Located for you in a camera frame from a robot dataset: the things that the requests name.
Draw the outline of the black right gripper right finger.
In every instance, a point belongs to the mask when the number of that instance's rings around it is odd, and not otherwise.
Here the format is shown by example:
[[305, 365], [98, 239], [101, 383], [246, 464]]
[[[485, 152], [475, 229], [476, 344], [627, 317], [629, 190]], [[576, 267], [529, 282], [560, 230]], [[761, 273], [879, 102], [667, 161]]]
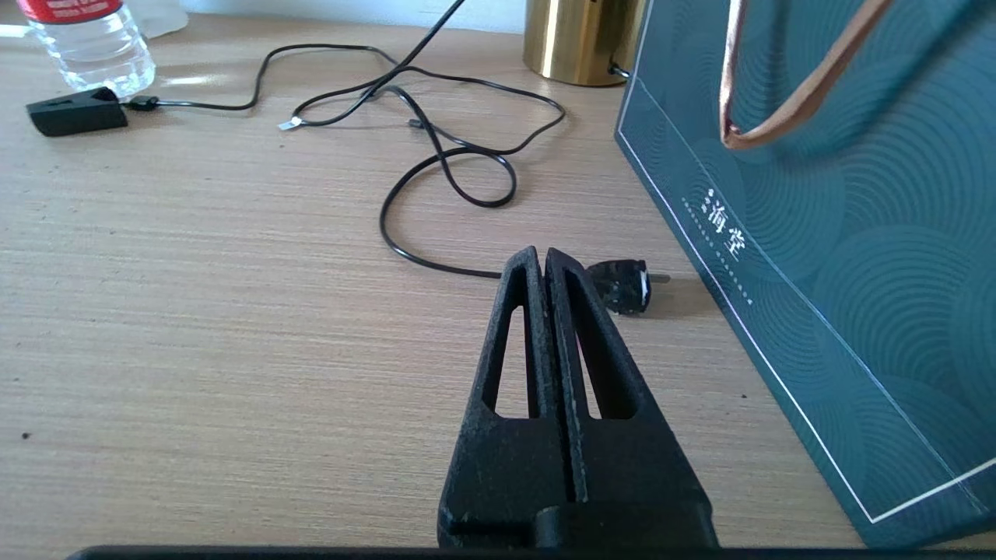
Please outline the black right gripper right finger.
[[545, 256], [568, 499], [548, 548], [719, 546], [712, 506], [586, 269]]

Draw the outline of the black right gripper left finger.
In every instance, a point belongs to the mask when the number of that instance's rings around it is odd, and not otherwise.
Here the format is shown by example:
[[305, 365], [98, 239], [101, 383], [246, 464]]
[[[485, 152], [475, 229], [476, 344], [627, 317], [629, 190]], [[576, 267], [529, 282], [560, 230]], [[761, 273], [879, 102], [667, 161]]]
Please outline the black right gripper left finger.
[[[496, 411], [511, 318], [524, 315], [528, 415]], [[538, 513], [558, 503], [558, 382], [536, 248], [505, 265], [439, 500], [444, 548], [529, 548]]]

